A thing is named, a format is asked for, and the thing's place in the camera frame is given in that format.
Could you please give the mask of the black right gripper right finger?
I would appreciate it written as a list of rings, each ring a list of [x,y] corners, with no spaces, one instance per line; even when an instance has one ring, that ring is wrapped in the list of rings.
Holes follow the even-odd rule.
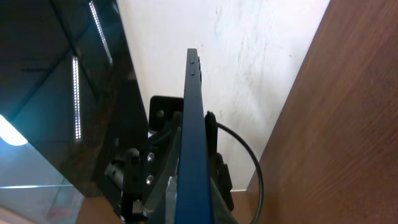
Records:
[[[214,224],[238,224],[222,198],[213,179],[210,179]]]

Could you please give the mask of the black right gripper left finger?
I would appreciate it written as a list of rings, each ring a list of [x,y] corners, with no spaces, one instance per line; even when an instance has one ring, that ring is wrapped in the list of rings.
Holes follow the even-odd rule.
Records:
[[[121,223],[146,137],[118,1],[1,0],[2,223]]]

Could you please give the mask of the blue Galaxy smartphone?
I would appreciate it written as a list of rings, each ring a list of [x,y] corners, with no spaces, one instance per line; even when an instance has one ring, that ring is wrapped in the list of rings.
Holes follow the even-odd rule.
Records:
[[[213,222],[200,60],[197,49],[188,49],[175,223]]]

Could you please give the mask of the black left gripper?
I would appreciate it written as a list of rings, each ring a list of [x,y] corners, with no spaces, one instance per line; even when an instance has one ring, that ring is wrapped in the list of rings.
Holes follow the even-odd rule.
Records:
[[[176,172],[180,154],[183,99],[154,96],[150,99],[148,130],[138,146],[126,140],[121,151],[104,168],[106,198],[124,223],[165,221],[166,197],[176,194]],[[215,115],[205,115],[210,177],[224,203],[234,209],[228,165],[217,151],[218,125]]]

